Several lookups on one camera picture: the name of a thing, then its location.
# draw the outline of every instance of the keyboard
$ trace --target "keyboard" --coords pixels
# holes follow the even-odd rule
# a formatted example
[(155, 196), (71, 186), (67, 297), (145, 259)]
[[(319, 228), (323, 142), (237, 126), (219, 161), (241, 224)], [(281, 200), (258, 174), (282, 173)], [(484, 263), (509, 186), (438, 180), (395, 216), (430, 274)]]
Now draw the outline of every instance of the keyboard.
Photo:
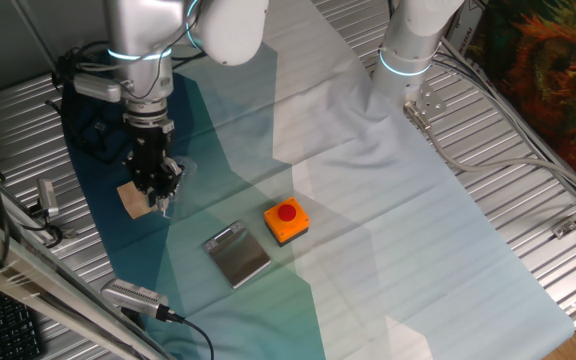
[(35, 360), (44, 353), (34, 311), (0, 292), (0, 360)]

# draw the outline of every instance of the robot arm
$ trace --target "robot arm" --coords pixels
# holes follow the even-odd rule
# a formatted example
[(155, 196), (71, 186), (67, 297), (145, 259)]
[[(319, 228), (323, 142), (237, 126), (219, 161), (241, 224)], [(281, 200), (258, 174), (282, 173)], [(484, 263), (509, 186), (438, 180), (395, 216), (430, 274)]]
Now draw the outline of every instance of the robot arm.
[(372, 77), (375, 87), (398, 108), (419, 99), (443, 29), (463, 2), (401, 0), (388, 24)]
[(132, 139), (125, 165), (150, 206), (165, 211), (183, 173), (170, 153), (172, 44), (194, 46), (223, 65), (243, 64), (261, 45), (267, 8), (268, 0), (104, 0), (114, 79), (79, 74), (75, 89), (125, 104)]

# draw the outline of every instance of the emergency stop button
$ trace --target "emergency stop button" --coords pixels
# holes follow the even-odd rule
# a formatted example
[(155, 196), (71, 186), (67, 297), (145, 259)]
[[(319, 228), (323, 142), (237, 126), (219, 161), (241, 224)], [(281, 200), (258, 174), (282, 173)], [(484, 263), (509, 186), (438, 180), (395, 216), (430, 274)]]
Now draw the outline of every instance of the emergency stop button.
[(279, 218), (282, 221), (289, 222), (293, 221), (295, 217), (297, 217), (297, 210), (294, 206), (289, 204), (281, 205), (279, 210), (277, 210), (277, 215), (279, 215)]
[(284, 246), (305, 234), (310, 226), (308, 215), (294, 197), (266, 210), (264, 220), (279, 246)]

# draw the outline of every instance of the cloth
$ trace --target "cloth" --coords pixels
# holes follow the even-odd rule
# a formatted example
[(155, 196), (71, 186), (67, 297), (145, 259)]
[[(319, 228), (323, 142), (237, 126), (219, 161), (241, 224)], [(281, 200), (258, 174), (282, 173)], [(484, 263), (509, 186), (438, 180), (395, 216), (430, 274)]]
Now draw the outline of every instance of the cloth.
[[(171, 219), (129, 220), (107, 191), (125, 171), (83, 176), (89, 158), (73, 162), (116, 275), (168, 296), (215, 358), (538, 359), (572, 334), (309, 1), (271, 2), (251, 62), (181, 73), (174, 151), (196, 172)], [(290, 196), (310, 230), (279, 248), (263, 212)], [(272, 264), (233, 290), (202, 245), (236, 220)], [(187, 327), (146, 327), (178, 358), (209, 358)]]
[(491, 1), (467, 56), (576, 171), (576, 0)]

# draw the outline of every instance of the metal table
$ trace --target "metal table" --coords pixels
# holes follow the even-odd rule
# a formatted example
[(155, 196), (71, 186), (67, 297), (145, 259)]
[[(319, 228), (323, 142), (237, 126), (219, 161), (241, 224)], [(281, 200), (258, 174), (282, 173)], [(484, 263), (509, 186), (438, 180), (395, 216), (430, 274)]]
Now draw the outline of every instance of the metal table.
[[(370, 72), (388, 22), (385, 2), (313, 2)], [(451, 156), (470, 164), (536, 156), (512, 123), (468, 81), (433, 67), (428, 82), (448, 106), (432, 124)], [(37, 200), (37, 177), (53, 179), (60, 205), (53, 222), (77, 232), (76, 239), (64, 240), (53, 252), (100, 289), (113, 278), (113, 270), (70, 162), (59, 116), (44, 105), (46, 100), (60, 102), (50, 76), (0, 92), (0, 169), (8, 191), (25, 205)], [(551, 172), (532, 166), (455, 175), (550, 296), (567, 313), (575, 310), (576, 232), (557, 240), (551, 231), (576, 212), (576, 197), (569, 189)], [(45, 360), (115, 358), (46, 317), (41, 324)]]

